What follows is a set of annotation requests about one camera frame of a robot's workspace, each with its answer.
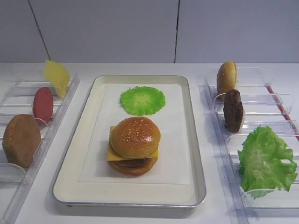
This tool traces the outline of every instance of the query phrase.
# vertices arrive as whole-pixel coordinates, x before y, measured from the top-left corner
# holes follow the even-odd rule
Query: white table
[[[68,111],[61,126],[50,146],[48,154],[37,174],[33,186],[24,202],[24,205],[16,220],[17,224],[198,224],[198,223],[230,223],[227,215],[227,204],[215,161],[212,144],[209,142],[209,131],[204,130],[203,103],[199,97],[196,84],[196,75],[209,74],[211,68],[221,64],[114,64],[114,63],[65,63],[65,67],[71,73],[78,73],[80,84],[71,101]],[[239,67],[258,67],[267,77],[273,78],[272,88],[277,93],[299,94],[299,64],[238,64]],[[0,63],[1,76],[33,77],[40,76],[43,63]],[[57,206],[51,196],[51,184],[57,172],[57,166],[67,144],[74,121],[83,105],[93,80],[104,74],[160,74],[182,75],[188,78],[191,97],[198,130],[199,147],[205,173],[207,196],[205,201],[198,206],[196,211],[186,219],[159,219],[159,218],[132,218],[113,217],[112,214],[97,216],[92,210],[88,214],[68,207]],[[290,117],[299,121],[299,100],[295,101]],[[296,218],[251,218],[250,223],[298,223]]]

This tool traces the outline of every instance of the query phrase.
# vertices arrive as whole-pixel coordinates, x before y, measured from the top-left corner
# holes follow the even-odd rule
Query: clear acrylic rack
[[[68,84],[65,98],[55,93],[47,80],[3,81],[0,85],[0,223],[13,224],[22,208],[37,172],[55,137],[65,112],[79,84],[76,74]],[[28,169],[8,163],[2,148],[3,133],[9,121],[17,114],[30,114],[34,96],[38,89],[49,87],[54,99],[53,119],[48,125],[39,125],[41,143]]]
[[[244,125],[239,133],[230,133],[225,128],[223,101],[217,98],[216,77],[219,68],[208,76],[198,78],[199,92],[205,96],[206,118],[211,119],[210,134],[223,191],[227,200],[231,223],[250,224],[248,217],[299,217],[299,176],[289,192],[285,190],[258,189],[270,192],[266,196],[253,199],[250,192],[241,188],[239,156],[242,143],[248,134],[258,126],[269,126],[293,150],[294,161],[299,165],[299,126],[289,118],[294,97],[273,93],[271,81],[266,81],[258,68],[237,68],[241,100],[246,112]]]

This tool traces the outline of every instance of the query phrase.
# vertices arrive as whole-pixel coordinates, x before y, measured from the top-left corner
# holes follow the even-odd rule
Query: cheese slice
[[[43,76],[52,83],[56,94],[61,98],[65,98],[71,78],[67,69],[59,63],[46,60]]]
[[[115,129],[115,126],[111,126],[110,127],[110,134],[113,131],[113,129]],[[159,150],[157,148],[156,151],[154,151],[152,153],[152,155],[150,155],[148,158],[154,158],[154,157],[158,157],[159,156]],[[109,146],[108,146],[108,153],[107,153],[107,161],[122,161],[122,160],[131,160],[131,159],[127,159],[127,158],[123,158],[121,156],[119,156],[111,147],[110,142],[109,142]]]

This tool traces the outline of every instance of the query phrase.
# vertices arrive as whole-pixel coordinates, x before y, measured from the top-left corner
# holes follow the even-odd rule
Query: lettuce slice
[[[270,127],[258,127],[242,143],[243,150],[238,151],[239,173],[242,176],[241,187],[245,192],[253,189],[290,190],[295,181],[297,163],[293,161],[293,151],[283,139]],[[271,191],[251,191],[256,199]]]

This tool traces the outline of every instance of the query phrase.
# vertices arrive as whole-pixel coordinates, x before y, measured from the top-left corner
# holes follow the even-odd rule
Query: white paper
[[[160,129],[159,158],[154,167],[141,176],[123,175],[106,161],[110,126],[132,117],[120,105],[122,92],[136,85],[107,84],[93,135],[81,170],[79,182],[190,184],[191,161],[182,90],[179,85],[142,85],[161,90],[166,105],[151,119]]]

